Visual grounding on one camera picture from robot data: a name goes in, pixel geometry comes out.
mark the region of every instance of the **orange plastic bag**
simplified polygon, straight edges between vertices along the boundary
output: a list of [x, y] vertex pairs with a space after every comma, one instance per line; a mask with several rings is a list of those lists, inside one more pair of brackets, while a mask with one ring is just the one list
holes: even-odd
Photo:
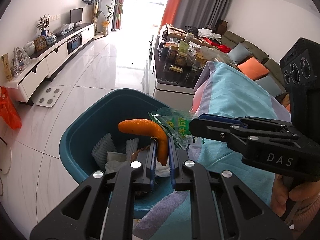
[[21, 118], [9, 98], [6, 88], [0, 86], [0, 115], [11, 129], [21, 128]]

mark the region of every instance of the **human hand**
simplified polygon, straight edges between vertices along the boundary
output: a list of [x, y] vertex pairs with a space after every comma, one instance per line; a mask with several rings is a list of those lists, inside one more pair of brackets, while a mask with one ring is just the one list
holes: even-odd
[[270, 207], [274, 213], [282, 217], [286, 210], [286, 202], [288, 198], [293, 201], [301, 201], [299, 208], [312, 204], [318, 197], [320, 192], [320, 181], [305, 182], [289, 192], [289, 189], [283, 184], [282, 175], [275, 175], [272, 187]]

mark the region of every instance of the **photo frame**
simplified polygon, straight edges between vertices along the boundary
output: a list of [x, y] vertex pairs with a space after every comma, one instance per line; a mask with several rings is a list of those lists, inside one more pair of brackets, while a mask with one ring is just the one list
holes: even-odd
[[40, 51], [41, 49], [44, 49], [47, 46], [47, 43], [45, 41], [44, 36], [40, 36], [34, 40], [36, 51]]

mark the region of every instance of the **orange curtain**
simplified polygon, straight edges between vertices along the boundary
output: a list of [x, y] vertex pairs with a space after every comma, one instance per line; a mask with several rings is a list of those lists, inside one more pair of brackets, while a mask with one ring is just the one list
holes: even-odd
[[179, 4], [180, 4], [180, 0], [168, 0], [167, 6], [165, 7], [165, 10], [162, 16], [160, 29], [162, 28], [163, 25], [166, 25], [167, 23], [173, 24]]

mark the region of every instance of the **vase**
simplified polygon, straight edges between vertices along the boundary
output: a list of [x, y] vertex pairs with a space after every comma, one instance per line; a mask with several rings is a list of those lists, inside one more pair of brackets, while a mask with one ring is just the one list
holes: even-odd
[[109, 21], [103, 21], [101, 23], [101, 25], [103, 27], [103, 30], [102, 30], [103, 36], [107, 36], [109, 34], [109, 28], [108, 28], [109, 24], [110, 24]]

